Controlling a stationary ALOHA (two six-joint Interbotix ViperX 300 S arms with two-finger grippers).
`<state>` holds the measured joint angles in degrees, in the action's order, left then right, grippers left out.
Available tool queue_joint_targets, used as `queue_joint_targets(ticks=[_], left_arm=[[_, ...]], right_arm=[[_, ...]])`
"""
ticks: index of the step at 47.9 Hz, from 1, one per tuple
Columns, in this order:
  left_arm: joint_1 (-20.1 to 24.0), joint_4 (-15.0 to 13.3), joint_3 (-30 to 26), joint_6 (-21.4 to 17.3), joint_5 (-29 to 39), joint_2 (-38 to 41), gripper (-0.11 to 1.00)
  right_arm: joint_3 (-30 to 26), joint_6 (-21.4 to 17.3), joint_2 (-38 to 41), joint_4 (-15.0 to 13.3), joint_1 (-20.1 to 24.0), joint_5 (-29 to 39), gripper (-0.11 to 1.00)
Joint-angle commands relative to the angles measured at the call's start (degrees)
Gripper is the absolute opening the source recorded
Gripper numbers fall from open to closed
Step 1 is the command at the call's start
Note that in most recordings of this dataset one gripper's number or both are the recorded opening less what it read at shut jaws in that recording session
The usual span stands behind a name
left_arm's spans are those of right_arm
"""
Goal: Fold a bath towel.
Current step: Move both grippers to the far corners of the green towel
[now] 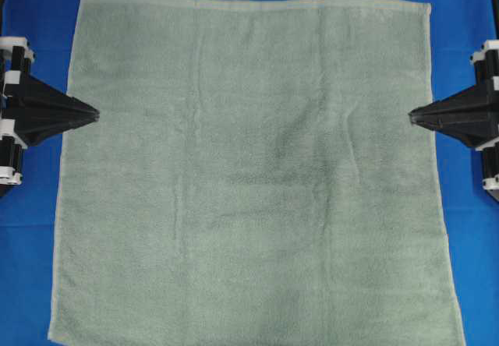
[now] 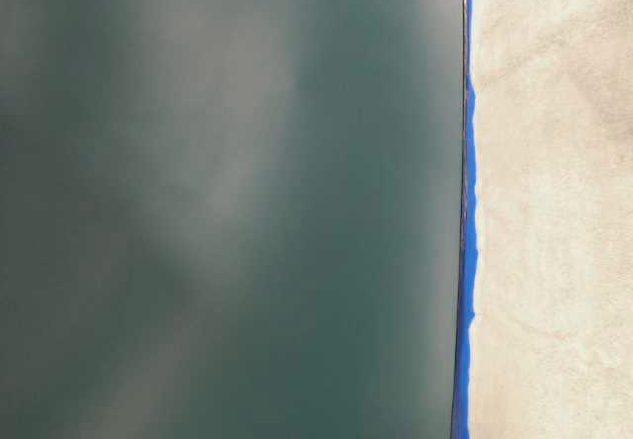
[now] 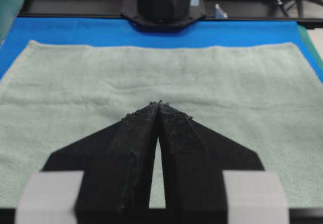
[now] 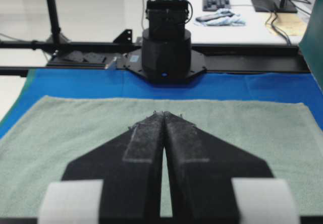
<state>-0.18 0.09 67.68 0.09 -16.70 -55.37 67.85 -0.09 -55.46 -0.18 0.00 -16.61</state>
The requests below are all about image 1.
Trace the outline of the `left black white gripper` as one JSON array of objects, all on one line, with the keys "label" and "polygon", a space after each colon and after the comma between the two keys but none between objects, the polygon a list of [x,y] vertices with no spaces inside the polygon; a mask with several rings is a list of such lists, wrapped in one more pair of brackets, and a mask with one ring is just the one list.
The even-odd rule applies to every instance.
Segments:
[{"label": "left black white gripper", "polygon": [[[29,75],[34,52],[25,37],[1,37],[1,196],[23,181],[23,154],[48,138],[99,120],[98,110]],[[90,115],[59,122],[22,122],[20,108]]]}]

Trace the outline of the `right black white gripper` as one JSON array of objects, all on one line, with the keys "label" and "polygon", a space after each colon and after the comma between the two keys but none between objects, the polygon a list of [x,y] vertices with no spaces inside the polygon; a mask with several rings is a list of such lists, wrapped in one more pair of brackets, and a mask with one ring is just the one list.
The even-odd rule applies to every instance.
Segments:
[{"label": "right black white gripper", "polygon": [[[481,153],[482,187],[498,201],[498,40],[488,40],[473,53],[476,84],[443,100],[415,108],[409,112],[413,125],[450,136],[468,148]],[[427,115],[442,115],[485,110],[487,121],[446,122],[420,119]]]}]

